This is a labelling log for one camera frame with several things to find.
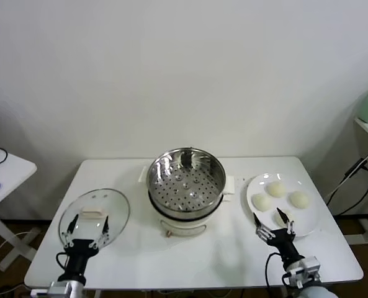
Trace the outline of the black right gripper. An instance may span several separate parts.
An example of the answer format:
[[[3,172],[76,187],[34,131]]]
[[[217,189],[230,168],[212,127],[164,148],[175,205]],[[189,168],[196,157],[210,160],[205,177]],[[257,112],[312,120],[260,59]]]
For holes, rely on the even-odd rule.
[[[304,256],[297,251],[293,243],[296,236],[294,232],[294,216],[289,210],[277,208],[276,224],[282,227],[282,229],[273,231],[270,231],[262,224],[255,213],[253,217],[256,226],[256,235],[262,241],[267,242],[269,246],[277,248],[284,266],[290,266],[304,259]]]

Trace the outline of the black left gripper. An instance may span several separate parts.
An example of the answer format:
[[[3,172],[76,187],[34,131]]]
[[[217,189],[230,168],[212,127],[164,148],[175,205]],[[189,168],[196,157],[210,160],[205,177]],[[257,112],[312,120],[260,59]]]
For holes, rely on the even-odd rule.
[[[64,271],[65,281],[78,281],[86,283],[84,273],[88,260],[97,255],[97,248],[103,248],[109,241],[109,216],[105,218],[101,235],[94,241],[86,239],[72,239],[76,228],[79,214],[76,214],[73,220],[68,224],[67,229],[62,232],[63,247],[68,256],[68,263]]]

